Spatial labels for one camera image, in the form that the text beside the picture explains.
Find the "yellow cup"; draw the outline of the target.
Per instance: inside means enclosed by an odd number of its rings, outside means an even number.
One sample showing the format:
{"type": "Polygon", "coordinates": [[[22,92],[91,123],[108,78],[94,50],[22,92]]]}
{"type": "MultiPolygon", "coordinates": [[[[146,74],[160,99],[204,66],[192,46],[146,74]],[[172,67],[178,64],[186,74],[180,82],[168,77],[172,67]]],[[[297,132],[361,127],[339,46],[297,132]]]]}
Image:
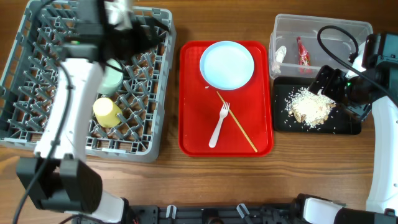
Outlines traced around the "yellow cup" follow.
{"type": "Polygon", "coordinates": [[[118,114],[122,114],[122,111],[110,98],[98,98],[93,104],[93,112],[99,125],[104,128],[113,128],[121,122],[118,114]]]}

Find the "wooden chopstick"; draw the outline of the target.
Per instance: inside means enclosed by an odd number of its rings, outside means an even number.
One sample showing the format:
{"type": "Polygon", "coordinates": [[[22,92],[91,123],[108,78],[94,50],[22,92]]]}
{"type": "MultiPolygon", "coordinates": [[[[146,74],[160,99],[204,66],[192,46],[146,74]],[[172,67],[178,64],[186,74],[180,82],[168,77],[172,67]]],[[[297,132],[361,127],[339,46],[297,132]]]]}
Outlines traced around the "wooden chopstick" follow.
{"type": "Polygon", "coordinates": [[[223,103],[227,103],[228,104],[228,113],[232,116],[232,118],[234,119],[235,123],[238,125],[238,128],[240,129],[240,131],[243,133],[244,137],[246,138],[246,140],[248,141],[248,143],[250,144],[250,146],[252,147],[253,151],[255,153],[258,152],[256,146],[254,145],[254,143],[251,141],[250,137],[248,136],[248,134],[246,133],[246,131],[244,130],[244,128],[241,126],[240,122],[238,121],[238,119],[235,117],[234,113],[231,111],[230,109],[230,103],[226,102],[224,100],[224,98],[221,96],[221,94],[219,93],[219,91],[216,91],[217,95],[219,96],[220,100],[223,103]]]}

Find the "green bowl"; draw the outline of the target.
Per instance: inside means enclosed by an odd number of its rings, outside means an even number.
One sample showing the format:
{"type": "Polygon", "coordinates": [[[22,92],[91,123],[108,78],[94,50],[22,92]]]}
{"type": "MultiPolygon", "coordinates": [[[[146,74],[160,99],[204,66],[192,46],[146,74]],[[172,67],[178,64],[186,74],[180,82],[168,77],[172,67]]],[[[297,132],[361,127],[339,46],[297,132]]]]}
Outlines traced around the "green bowl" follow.
{"type": "MultiPolygon", "coordinates": [[[[122,69],[120,64],[115,59],[109,59],[107,64],[114,68],[122,69]]],[[[114,68],[106,66],[104,71],[104,78],[98,88],[98,93],[102,95],[113,95],[123,82],[123,72],[115,70],[114,68]]]]}

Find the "white plastic fork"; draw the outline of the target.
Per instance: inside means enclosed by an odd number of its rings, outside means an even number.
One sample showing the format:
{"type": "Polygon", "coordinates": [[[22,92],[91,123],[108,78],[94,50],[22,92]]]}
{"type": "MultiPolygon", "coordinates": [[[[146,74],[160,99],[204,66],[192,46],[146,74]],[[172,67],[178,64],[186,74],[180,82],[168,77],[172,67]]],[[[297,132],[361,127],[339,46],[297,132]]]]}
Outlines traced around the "white plastic fork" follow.
{"type": "Polygon", "coordinates": [[[219,117],[218,123],[217,123],[215,130],[213,131],[213,134],[209,141],[210,148],[214,148],[218,142],[218,138],[220,135],[223,120],[225,119],[225,117],[227,117],[227,115],[229,113],[229,106],[230,106],[230,103],[228,103],[228,102],[223,103],[223,106],[220,110],[220,117],[219,117]]]}

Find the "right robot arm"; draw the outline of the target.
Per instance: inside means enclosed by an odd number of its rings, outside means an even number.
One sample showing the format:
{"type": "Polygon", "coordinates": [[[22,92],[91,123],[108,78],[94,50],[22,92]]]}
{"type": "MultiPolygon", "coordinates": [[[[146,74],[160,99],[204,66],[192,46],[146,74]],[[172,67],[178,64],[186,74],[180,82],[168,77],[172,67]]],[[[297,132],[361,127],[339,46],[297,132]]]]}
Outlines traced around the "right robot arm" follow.
{"type": "Polygon", "coordinates": [[[363,119],[359,107],[371,105],[375,127],[373,180],[365,210],[299,194],[292,202],[290,217],[307,223],[397,223],[397,34],[367,37],[363,72],[353,67],[357,53],[345,62],[323,44],[321,47],[356,76],[348,78],[341,70],[325,65],[309,90],[329,97],[358,119],[363,119]]]}

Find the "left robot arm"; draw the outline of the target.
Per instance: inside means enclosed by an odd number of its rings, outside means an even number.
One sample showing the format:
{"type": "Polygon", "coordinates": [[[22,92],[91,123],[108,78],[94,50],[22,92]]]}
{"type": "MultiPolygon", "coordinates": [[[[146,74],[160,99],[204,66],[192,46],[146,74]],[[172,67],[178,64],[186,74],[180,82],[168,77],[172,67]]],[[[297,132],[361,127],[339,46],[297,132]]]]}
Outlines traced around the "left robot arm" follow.
{"type": "Polygon", "coordinates": [[[108,60],[129,60],[160,44],[157,31],[170,26],[154,17],[142,23],[128,1],[80,1],[76,35],[61,46],[58,86],[44,133],[33,157],[20,158],[21,202],[98,223],[137,223],[125,198],[103,188],[86,164],[85,144],[108,60]]]}

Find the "food scraps and rice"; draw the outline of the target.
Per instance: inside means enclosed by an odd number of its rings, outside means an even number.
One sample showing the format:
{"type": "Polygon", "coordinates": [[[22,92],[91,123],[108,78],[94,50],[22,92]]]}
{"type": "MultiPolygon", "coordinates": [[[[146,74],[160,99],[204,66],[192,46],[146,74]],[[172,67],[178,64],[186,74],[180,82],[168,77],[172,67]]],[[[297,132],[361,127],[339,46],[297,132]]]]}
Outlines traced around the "food scraps and rice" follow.
{"type": "Polygon", "coordinates": [[[335,101],[322,95],[321,91],[317,94],[310,92],[308,87],[292,90],[284,101],[287,103],[285,110],[288,115],[293,117],[296,123],[309,128],[324,124],[336,107],[335,101]]]}

